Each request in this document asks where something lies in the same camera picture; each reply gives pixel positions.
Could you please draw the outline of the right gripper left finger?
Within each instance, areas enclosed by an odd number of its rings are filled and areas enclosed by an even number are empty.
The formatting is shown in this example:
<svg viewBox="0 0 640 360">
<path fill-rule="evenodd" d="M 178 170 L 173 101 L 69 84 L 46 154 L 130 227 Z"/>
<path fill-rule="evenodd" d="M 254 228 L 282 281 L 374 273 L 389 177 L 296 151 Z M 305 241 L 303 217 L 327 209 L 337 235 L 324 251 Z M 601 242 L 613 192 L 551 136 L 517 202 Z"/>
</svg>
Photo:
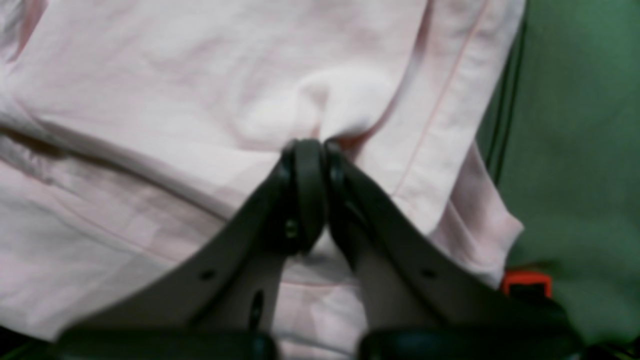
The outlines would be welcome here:
<svg viewBox="0 0 640 360">
<path fill-rule="evenodd" d="M 326 221 L 323 146 L 290 142 L 232 219 L 195 255 L 68 328 L 57 360 L 277 360 L 270 336 L 283 266 Z"/>
</svg>

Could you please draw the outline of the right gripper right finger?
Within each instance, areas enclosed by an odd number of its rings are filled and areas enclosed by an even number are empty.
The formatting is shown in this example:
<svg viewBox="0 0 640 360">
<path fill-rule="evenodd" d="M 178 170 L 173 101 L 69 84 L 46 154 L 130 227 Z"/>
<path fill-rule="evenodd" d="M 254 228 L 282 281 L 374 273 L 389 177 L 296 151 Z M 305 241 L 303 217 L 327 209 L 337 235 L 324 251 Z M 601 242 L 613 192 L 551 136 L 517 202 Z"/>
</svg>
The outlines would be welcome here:
<svg viewBox="0 0 640 360">
<path fill-rule="evenodd" d="M 359 360 L 571 360 L 582 341 L 558 313 L 507 297 L 435 248 L 328 142 L 330 233 L 359 282 Z"/>
</svg>

